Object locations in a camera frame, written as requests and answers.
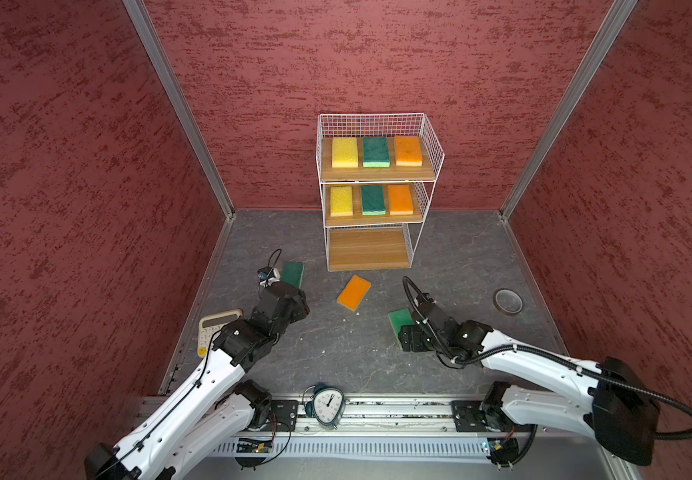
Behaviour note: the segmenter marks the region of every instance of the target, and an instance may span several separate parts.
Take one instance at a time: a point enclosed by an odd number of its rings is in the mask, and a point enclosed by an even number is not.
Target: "sponge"
[[[394,137],[394,145],[397,148],[398,167],[420,167],[423,165],[423,155],[420,153],[420,138]]]
[[[359,167],[359,149],[357,140],[351,138],[333,138],[333,168]]]
[[[281,281],[290,283],[295,288],[301,288],[304,266],[301,262],[284,262]]]
[[[330,216],[353,215],[351,186],[330,187]]]
[[[382,167],[388,168],[391,166],[391,157],[389,157],[389,139],[386,137],[365,137],[362,139],[362,147],[364,148],[364,167]]]
[[[413,199],[409,195],[409,185],[389,185],[389,214],[413,214]]]
[[[362,215],[385,215],[382,185],[362,185]]]
[[[351,311],[356,312],[357,307],[362,302],[362,298],[370,289],[372,283],[368,282],[361,276],[354,275],[348,281],[348,285],[343,289],[343,292],[338,296],[338,303],[345,306]]]
[[[391,328],[394,330],[394,336],[397,337],[399,342],[399,330],[405,325],[413,325],[413,317],[409,314],[409,310],[403,308],[402,310],[397,310],[396,312],[389,312],[389,322],[391,322]]]

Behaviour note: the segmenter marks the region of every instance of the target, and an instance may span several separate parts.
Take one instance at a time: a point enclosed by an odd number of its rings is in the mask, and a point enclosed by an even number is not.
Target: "marble-pattern floor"
[[[345,392],[482,396],[491,382],[509,379],[475,366],[447,369],[431,352],[402,352],[387,314],[407,307],[404,275],[458,321],[475,319],[534,346],[562,348],[556,328],[543,320],[530,295],[495,213],[430,212],[410,269],[327,272],[321,212],[240,210],[202,315],[234,308],[249,314],[257,304],[256,270],[277,247],[283,250],[278,267],[288,260],[306,265],[302,288],[311,314],[291,325],[245,376],[272,394],[325,382]],[[352,274],[372,282],[357,312],[335,301]],[[493,293],[500,288],[522,296],[520,314],[506,316],[495,308]],[[199,362],[196,338],[191,345],[181,374]]]

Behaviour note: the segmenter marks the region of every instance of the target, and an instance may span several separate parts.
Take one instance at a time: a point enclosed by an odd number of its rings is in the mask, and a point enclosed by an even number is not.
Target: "yellow sponge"
[[[351,186],[330,187],[330,216],[353,215]]]
[[[344,288],[343,292],[338,296],[338,303],[356,312],[357,307],[362,302],[362,298],[364,298],[364,295],[370,289],[370,285],[372,285],[372,283],[361,276],[352,276],[346,288]]]
[[[423,155],[420,153],[420,138],[394,137],[397,147],[398,167],[420,167],[423,165]]]
[[[333,168],[359,167],[359,150],[355,138],[333,138]]]

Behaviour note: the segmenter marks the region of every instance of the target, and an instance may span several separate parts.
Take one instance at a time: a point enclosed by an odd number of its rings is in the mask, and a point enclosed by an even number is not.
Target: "wooden shelf board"
[[[409,268],[401,228],[330,230],[330,271]]]
[[[353,215],[330,216],[330,185],[325,185],[324,198],[324,225],[325,226],[360,226],[360,225],[386,225],[386,224],[416,224],[423,221],[423,212],[420,211],[418,197],[412,185],[409,186],[409,196],[413,199],[412,215],[389,215],[389,186],[383,185],[383,198],[386,201],[385,215],[362,215],[362,188],[361,185],[347,185],[351,188],[353,199]]]
[[[389,137],[389,156],[391,166],[388,168],[365,168],[363,167],[364,150],[362,139],[357,139],[359,149],[358,168],[333,168],[333,140],[331,138],[322,139],[322,182],[357,182],[357,181],[433,181],[434,169],[431,168],[426,145],[420,142],[420,151],[423,154],[423,165],[420,167],[398,167],[397,152],[394,147],[393,138]]]

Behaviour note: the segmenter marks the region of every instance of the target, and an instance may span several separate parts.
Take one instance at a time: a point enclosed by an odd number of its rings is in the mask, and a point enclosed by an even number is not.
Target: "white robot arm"
[[[659,402],[691,418],[692,408],[646,389],[621,360],[608,357],[599,364],[573,359],[514,340],[484,323],[467,320],[459,324],[406,276],[403,286],[414,320],[413,325],[403,326],[399,332],[404,351],[436,351],[445,366],[464,368],[476,364],[549,390],[496,382],[479,411],[466,419],[468,422],[484,423],[494,431],[525,424],[561,428],[595,438],[610,453],[640,466],[650,464],[655,440],[692,438],[692,428],[656,431]],[[410,288],[417,293],[415,297]]]
[[[473,320],[462,324],[447,316],[403,279],[415,321],[403,326],[399,342],[407,352],[435,351],[446,366],[475,364],[507,372],[544,390],[495,382],[478,410],[465,410],[465,422],[495,432],[532,425],[526,446],[512,458],[495,453],[498,466],[517,463],[532,443],[536,426],[549,426],[595,438],[602,447],[636,465],[648,465],[653,442],[692,438],[692,428],[657,432],[659,406],[666,403],[692,417],[692,409],[652,392],[620,360],[602,364],[557,355],[514,340]],[[409,292],[412,287],[417,296]],[[224,326],[211,339],[206,357],[167,401],[140,427],[110,447],[99,445],[84,460],[88,480],[171,480],[183,478],[212,448],[245,428],[266,422],[271,396],[254,382],[226,392],[265,356],[291,322],[309,310],[305,294],[287,283],[266,287],[249,318]],[[216,409],[203,417],[223,398]]]
[[[114,447],[100,444],[84,460],[88,480],[183,478],[221,439],[267,420],[271,395],[254,382],[234,388],[271,351],[290,323],[309,313],[306,295],[289,283],[271,283],[248,318],[226,324],[191,376],[153,415]]]

